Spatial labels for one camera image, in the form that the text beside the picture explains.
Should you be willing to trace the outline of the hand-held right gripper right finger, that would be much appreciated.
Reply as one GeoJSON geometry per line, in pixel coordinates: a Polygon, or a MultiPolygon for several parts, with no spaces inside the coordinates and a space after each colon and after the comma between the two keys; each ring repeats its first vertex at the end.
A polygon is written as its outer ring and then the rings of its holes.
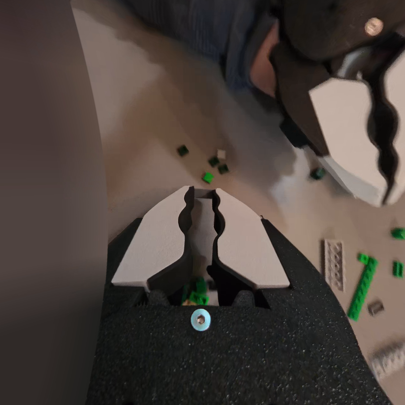
{"type": "Polygon", "coordinates": [[[207,271],[215,282],[219,306],[231,306],[240,291],[290,287],[290,280],[266,231],[264,220],[222,189],[212,193],[214,230],[207,271]]]}

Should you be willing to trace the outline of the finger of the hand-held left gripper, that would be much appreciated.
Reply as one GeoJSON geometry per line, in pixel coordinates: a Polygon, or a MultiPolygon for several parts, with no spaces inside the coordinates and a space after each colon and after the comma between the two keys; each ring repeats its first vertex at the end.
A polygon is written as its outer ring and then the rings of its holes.
{"type": "Polygon", "coordinates": [[[384,75],[386,98],[397,113],[393,147],[398,155],[394,183],[386,203],[395,204],[405,190],[405,56],[400,55],[384,75]]]}
{"type": "Polygon", "coordinates": [[[370,87],[362,80],[330,78],[309,90],[309,96],[328,149],[320,163],[353,197],[382,206],[387,181],[368,135],[370,87]]]}

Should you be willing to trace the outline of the person's left hand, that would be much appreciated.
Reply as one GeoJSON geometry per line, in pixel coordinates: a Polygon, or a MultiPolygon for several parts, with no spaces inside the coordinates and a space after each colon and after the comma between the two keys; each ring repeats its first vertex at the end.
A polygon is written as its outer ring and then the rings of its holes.
{"type": "Polygon", "coordinates": [[[263,94],[275,98],[277,80],[275,70],[270,61],[270,55],[279,43],[279,21],[272,25],[264,38],[250,68],[250,81],[252,85],[263,94]]]}

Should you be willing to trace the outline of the long grey studded brick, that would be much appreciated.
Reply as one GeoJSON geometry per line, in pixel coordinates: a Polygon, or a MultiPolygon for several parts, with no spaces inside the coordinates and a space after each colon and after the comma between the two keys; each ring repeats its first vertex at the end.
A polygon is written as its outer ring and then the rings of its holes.
{"type": "Polygon", "coordinates": [[[405,367],[405,342],[393,342],[380,348],[370,358],[369,365],[377,381],[403,370],[405,367]]]}

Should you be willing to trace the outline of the person's blue jeans leg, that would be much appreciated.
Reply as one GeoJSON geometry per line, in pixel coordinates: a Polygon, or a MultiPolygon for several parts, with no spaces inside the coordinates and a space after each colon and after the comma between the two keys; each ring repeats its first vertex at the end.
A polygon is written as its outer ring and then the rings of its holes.
{"type": "Polygon", "coordinates": [[[130,0],[130,10],[145,25],[181,41],[220,65],[233,90],[255,88],[250,68],[272,25],[270,1],[130,0]]]}

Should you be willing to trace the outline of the pile of green toy bricks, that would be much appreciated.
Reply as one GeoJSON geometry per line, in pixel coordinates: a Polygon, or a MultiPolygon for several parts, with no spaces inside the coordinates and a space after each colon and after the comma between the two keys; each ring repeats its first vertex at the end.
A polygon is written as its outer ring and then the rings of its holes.
{"type": "Polygon", "coordinates": [[[199,276],[183,286],[181,306],[200,305],[209,303],[207,284],[203,277],[199,276]]]}

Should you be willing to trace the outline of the long green plate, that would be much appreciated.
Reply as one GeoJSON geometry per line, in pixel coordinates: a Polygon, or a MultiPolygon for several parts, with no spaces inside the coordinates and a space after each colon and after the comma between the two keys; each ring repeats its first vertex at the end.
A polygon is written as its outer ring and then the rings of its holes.
{"type": "Polygon", "coordinates": [[[364,267],[347,311],[347,316],[352,321],[358,321],[359,319],[379,263],[374,257],[363,253],[358,253],[357,260],[362,263],[364,267]]]}

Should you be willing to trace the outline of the grey two-by-four plate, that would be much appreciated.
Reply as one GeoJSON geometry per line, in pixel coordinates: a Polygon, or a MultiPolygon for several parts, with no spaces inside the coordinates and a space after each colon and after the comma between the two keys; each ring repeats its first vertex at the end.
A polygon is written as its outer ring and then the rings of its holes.
{"type": "Polygon", "coordinates": [[[329,286],[344,292],[346,286],[344,248],[341,240],[324,239],[324,277],[329,286]]]}

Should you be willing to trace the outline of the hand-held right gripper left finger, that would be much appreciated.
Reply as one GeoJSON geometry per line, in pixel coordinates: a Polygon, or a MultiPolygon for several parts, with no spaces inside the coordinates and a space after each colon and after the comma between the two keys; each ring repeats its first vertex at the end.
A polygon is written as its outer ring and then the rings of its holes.
{"type": "Polygon", "coordinates": [[[114,286],[171,296],[190,281],[194,197],[194,186],[183,186],[144,215],[112,278],[114,286]]]}

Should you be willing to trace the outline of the light grey plate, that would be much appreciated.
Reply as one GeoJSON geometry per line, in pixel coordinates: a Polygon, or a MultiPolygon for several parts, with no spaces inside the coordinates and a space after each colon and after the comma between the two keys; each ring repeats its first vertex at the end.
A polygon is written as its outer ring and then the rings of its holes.
{"type": "Polygon", "coordinates": [[[214,220],[213,190],[195,188],[191,241],[195,255],[194,270],[198,275],[205,274],[212,263],[213,242],[217,235],[214,220]]]}

